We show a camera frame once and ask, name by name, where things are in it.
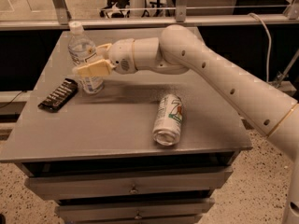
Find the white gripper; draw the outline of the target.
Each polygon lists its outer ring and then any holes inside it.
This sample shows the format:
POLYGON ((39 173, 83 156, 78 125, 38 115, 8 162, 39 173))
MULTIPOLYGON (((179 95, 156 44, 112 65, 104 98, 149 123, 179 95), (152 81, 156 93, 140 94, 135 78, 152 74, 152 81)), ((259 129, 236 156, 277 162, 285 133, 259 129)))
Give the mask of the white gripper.
POLYGON ((136 72, 134 54, 134 40, 123 39, 106 43, 96 47, 98 60, 73 68, 73 73, 80 77, 105 77, 109 76, 114 69, 119 74, 133 74, 136 72))

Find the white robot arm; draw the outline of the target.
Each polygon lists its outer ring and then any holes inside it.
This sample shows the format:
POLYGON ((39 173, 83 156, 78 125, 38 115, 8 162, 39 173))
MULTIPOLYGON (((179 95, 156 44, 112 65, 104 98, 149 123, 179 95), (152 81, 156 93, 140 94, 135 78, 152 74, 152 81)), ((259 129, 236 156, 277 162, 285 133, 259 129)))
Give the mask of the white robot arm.
POLYGON ((74 68, 80 77, 139 70, 177 75, 193 70, 262 136, 293 161, 282 224, 299 223, 299 104, 289 95, 221 57, 203 39, 180 25, 160 35, 123 39, 96 49, 100 59, 74 68))

